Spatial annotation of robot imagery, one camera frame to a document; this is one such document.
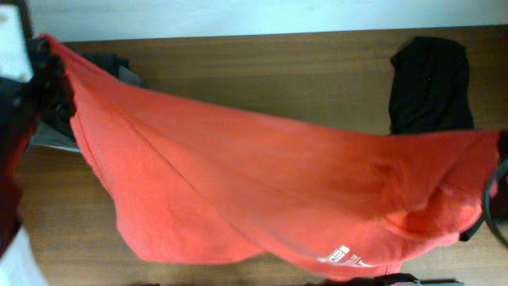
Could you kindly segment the red printed t-shirt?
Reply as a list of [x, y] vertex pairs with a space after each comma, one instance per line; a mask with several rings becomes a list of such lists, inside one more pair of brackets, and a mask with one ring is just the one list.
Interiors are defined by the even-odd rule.
[[499, 131], [378, 136], [130, 86], [55, 38], [71, 128], [140, 258], [262, 253], [334, 280], [397, 272], [482, 213]]

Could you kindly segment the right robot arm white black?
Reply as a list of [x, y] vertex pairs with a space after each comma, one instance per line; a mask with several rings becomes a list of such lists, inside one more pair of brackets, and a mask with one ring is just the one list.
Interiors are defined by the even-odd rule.
[[501, 245], [507, 247], [507, 130], [500, 132], [498, 165], [483, 191], [483, 218]]

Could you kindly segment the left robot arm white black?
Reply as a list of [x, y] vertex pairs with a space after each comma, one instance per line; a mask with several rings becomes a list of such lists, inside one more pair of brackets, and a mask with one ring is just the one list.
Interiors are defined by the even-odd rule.
[[63, 61], [48, 37], [33, 38], [28, 3], [1, 3], [1, 283], [44, 286], [28, 232], [19, 215], [22, 191], [14, 169], [43, 115], [75, 112]]

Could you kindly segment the grey folded garment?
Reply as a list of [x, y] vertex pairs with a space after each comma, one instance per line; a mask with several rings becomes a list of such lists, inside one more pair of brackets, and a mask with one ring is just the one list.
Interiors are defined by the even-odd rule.
[[[141, 86], [140, 77], [123, 66], [119, 67], [118, 78], [123, 83], [137, 87]], [[32, 136], [31, 145], [60, 149], [73, 153], [80, 152], [80, 149], [75, 141], [43, 122], [40, 123], [37, 131]]]

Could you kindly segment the dark folded garment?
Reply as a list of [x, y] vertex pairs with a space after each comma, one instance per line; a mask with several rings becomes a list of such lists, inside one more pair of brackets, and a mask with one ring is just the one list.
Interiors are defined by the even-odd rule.
[[[130, 68], [129, 60], [118, 57], [115, 53], [80, 52], [79, 55], [117, 79], [120, 66], [128, 69]], [[72, 98], [72, 89], [70, 84], [67, 83], [67, 85], [63, 87], [63, 91], [57, 95], [56, 103], [50, 110], [44, 112], [42, 121], [75, 141], [70, 123], [71, 117], [75, 114], [75, 106], [72, 102]]]

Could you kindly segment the black crumpled garment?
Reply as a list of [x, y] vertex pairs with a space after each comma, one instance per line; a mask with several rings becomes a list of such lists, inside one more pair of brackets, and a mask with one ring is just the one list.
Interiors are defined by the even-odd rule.
[[466, 48], [451, 40], [415, 37], [391, 57], [389, 115], [393, 134], [473, 129]]

